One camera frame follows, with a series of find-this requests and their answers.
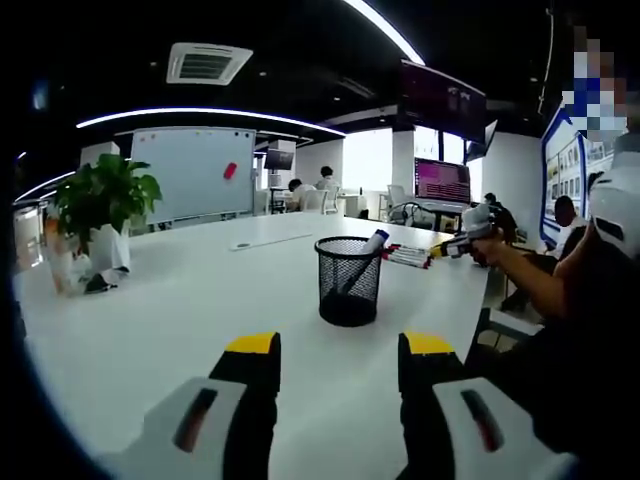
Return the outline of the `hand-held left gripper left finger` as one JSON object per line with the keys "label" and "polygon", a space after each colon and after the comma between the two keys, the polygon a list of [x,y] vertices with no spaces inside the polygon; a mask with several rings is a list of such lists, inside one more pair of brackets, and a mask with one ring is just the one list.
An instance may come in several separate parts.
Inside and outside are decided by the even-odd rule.
{"label": "hand-held left gripper left finger", "polygon": [[114,479],[266,479],[279,391],[279,333],[238,337],[209,376],[152,407],[139,436],[100,464]]}

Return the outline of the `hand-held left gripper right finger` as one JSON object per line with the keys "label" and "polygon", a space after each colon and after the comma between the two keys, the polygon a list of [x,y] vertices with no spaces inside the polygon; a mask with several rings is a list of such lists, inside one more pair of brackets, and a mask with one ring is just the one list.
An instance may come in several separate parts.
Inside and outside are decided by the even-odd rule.
{"label": "hand-held left gripper right finger", "polygon": [[579,460],[534,433],[531,415],[488,380],[469,376],[437,335],[398,337],[403,479],[574,479]]}

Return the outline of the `person's right hand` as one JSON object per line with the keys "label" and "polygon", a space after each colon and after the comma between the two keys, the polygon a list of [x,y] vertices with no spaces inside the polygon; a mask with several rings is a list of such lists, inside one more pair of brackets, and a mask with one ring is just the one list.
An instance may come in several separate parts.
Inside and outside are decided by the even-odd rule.
{"label": "person's right hand", "polygon": [[491,236],[475,239],[471,243],[471,255],[481,266],[495,265],[506,248],[503,232],[498,229]]}

